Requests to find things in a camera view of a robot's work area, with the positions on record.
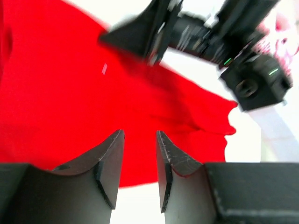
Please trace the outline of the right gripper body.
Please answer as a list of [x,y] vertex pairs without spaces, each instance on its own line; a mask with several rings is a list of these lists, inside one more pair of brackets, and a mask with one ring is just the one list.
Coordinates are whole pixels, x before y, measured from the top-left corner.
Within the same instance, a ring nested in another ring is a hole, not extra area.
[[155,0],[157,5],[147,47],[146,59],[150,66],[159,63],[170,42],[171,34],[182,9],[181,0]]

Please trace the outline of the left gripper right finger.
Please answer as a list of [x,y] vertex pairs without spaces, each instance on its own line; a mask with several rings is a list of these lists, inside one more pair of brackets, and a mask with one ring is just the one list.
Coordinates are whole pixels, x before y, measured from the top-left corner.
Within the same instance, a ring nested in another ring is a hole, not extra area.
[[157,132],[161,213],[168,224],[296,224],[297,163],[201,164]]

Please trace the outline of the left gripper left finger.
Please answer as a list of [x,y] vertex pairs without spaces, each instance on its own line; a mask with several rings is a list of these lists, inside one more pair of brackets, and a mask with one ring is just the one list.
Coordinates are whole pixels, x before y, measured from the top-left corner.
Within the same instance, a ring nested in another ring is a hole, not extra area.
[[25,163],[1,164],[1,223],[109,223],[116,206],[124,140],[124,131],[117,130],[52,171]]

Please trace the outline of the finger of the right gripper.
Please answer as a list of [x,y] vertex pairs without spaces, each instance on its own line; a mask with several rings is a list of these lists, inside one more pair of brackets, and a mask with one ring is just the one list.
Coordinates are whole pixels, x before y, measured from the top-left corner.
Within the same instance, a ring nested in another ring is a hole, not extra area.
[[147,58],[167,13],[167,0],[153,0],[135,18],[124,22],[107,33],[101,33],[99,42],[124,49],[139,57]]

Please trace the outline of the red t shirt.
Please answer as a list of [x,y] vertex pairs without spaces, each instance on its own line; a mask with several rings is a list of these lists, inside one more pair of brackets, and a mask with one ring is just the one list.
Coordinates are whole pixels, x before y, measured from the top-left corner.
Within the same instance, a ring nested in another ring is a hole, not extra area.
[[234,101],[97,39],[60,0],[0,3],[0,160],[52,169],[125,132],[120,186],[157,181],[156,132],[200,162],[224,162]]

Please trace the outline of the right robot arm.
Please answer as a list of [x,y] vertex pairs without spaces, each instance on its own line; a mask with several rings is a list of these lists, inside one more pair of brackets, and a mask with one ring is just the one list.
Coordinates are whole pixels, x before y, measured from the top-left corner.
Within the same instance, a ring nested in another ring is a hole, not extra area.
[[99,35],[99,42],[160,63],[173,48],[216,64],[220,78],[245,112],[283,102],[291,81],[278,60],[255,50],[257,29],[275,0],[226,0],[215,24],[182,12],[180,0],[153,0],[136,17]]

